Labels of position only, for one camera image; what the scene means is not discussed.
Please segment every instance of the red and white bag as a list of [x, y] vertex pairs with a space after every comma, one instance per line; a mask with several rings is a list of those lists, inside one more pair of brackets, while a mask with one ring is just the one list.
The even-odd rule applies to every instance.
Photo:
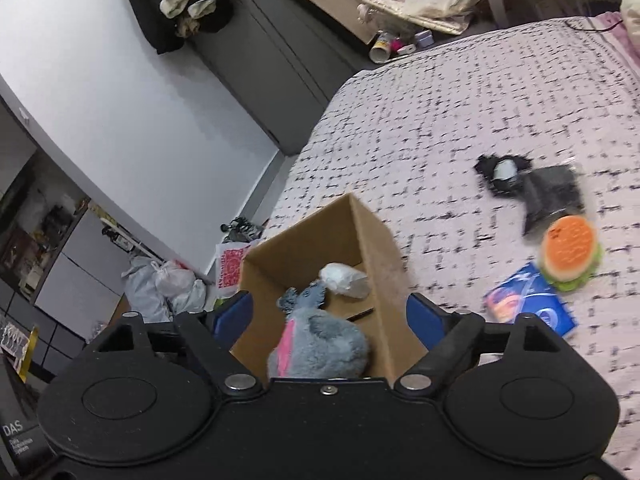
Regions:
[[216, 246], [216, 297], [231, 298], [238, 291], [240, 265], [244, 256], [260, 240], [228, 242]]

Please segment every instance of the metal screw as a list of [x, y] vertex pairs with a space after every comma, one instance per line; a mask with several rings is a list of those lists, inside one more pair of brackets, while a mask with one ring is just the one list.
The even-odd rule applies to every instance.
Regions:
[[336, 386], [331, 386], [330, 384], [325, 384], [320, 388], [320, 393], [323, 395], [335, 395], [338, 393], [338, 388]]
[[409, 374], [400, 378], [400, 384], [407, 390], [416, 392], [417, 390], [425, 390], [431, 386], [431, 379], [422, 374]]
[[225, 379], [225, 386], [230, 390], [242, 391], [249, 390], [256, 385], [257, 381], [254, 376], [249, 374], [229, 375]]

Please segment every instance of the patterned bedspread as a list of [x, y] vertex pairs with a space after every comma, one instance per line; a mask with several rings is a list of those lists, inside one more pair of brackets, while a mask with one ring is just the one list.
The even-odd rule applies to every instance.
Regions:
[[564, 295], [579, 323], [571, 343], [620, 398], [606, 460], [640, 479], [640, 79], [616, 45], [549, 20], [355, 75], [293, 166], [266, 236], [352, 191], [394, 232], [415, 290], [481, 312], [485, 292], [537, 251], [521, 236], [524, 206], [493, 198], [476, 158], [575, 157], [606, 254]]

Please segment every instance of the cardboard box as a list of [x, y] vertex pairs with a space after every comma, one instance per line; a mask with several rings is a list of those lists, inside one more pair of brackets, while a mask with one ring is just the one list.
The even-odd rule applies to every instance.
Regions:
[[327, 294], [325, 309], [355, 321], [371, 347], [364, 375], [393, 383], [425, 355], [406, 323], [408, 278], [389, 229], [359, 200], [344, 195], [298, 224], [253, 248], [242, 263], [240, 289], [254, 297], [254, 319], [232, 353], [266, 384], [266, 362], [284, 328], [276, 300], [290, 287], [302, 291], [326, 264], [363, 270], [370, 295], [354, 300]]

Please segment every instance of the pillow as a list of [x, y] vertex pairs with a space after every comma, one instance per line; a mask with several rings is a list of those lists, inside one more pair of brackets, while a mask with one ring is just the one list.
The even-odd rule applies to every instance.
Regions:
[[632, 45], [640, 53], [640, 0], [622, 0], [620, 14]]

